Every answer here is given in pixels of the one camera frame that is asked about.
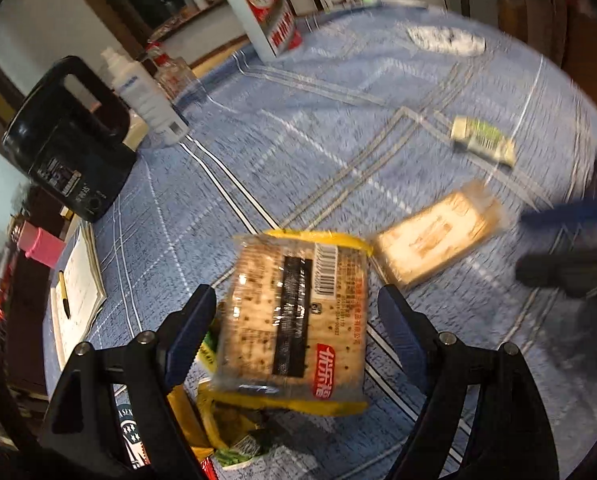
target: table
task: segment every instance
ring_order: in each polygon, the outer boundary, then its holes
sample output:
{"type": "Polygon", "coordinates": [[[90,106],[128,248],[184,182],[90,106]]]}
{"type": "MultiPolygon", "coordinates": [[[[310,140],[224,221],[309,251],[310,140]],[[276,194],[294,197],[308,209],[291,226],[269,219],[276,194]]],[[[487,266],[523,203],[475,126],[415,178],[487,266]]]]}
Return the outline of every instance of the table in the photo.
{"type": "MultiPolygon", "coordinates": [[[[276,62],[262,65],[245,46],[189,89],[178,103],[192,125],[186,149],[139,153],[94,227],[108,294],[88,336],[96,348],[155,329],[198,283],[224,296],[238,233],[280,224],[366,236],[473,178],[486,180],[514,219],[583,193],[597,153],[597,110],[523,44],[441,9],[384,2],[301,19],[300,27],[303,45],[276,62]],[[419,29],[434,32],[424,48],[411,27],[432,28],[419,29]],[[463,54],[435,52],[442,44],[463,54]],[[513,136],[516,168],[454,152],[457,114],[513,136]]],[[[407,295],[437,329],[467,344],[518,344],[543,396],[563,477],[597,438],[597,307],[519,285],[514,265],[529,250],[594,244],[597,226],[532,234],[514,224],[407,295]]],[[[368,409],[341,418],[278,413],[277,449],[222,478],[383,478],[424,397],[392,358],[377,316],[379,286],[372,272],[368,409]]],[[[49,318],[51,392],[59,372],[49,318]]],[[[194,392],[203,376],[194,365],[187,388],[194,392]]],[[[471,391],[446,472],[465,449],[475,398],[471,391]]]]}

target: black jug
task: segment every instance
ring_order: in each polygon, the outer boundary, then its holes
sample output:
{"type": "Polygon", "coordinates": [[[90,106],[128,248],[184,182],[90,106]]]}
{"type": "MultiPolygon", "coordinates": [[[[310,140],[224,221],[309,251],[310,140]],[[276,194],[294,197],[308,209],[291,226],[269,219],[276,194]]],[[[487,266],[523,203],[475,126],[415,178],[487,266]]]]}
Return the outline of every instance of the black jug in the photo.
{"type": "Polygon", "coordinates": [[[125,104],[76,56],[41,78],[3,136],[24,173],[81,218],[95,222],[112,206],[136,161],[123,144],[130,128],[125,104]],[[100,102],[89,111],[66,88],[73,75],[100,102]]]}

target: red and white bottle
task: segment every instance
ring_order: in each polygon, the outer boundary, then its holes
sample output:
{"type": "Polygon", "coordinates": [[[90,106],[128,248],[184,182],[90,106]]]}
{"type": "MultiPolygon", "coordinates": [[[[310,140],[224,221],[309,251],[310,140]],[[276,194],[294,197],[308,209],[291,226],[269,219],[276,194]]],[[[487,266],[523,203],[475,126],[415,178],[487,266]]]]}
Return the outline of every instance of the red and white bottle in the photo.
{"type": "Polygon", "coordinates": [[[262,61],[301,43],[287,0],[227,0],[262,61]]]}

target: brown biscuit package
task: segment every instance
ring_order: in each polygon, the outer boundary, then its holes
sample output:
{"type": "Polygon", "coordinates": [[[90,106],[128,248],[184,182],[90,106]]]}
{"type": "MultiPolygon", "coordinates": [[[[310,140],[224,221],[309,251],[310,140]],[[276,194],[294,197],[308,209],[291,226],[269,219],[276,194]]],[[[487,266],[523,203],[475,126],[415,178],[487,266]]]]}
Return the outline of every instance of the brown biscuit package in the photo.
{"type": "Polygon", "coordinates": [[[377,234],[376,262],[390,283],[411,287],[465,256],[508,225],[504,208],[480,180],[377,234]]]}
{"type": "Polygon", "coordinates": [[[266,399],[239,402],[248,407],[323,415],[364,408],[369,247],[319,232],[271,232],[241,243],[214,387],[266,399]]]}

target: clear bottle with red cap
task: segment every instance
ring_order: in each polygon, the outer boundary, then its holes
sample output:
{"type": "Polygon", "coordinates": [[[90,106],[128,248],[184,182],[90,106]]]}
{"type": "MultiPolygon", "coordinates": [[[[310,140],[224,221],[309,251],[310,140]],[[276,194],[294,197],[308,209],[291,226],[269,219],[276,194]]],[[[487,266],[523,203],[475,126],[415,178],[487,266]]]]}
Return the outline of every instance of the clear bottle with red cap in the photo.
{"type": "Polygon", "coordinates": [[[197,77],[182,57],[172,59],[159,43],[147,45],[147,55],[158,67],[154,79],[163,88],[170,100],[176,99],[197,77]]]}
{"type": "Polygon", "coordinates": [[[227,0],[262,61],[297,47],[301,36],[287,0],[227,0]]]}

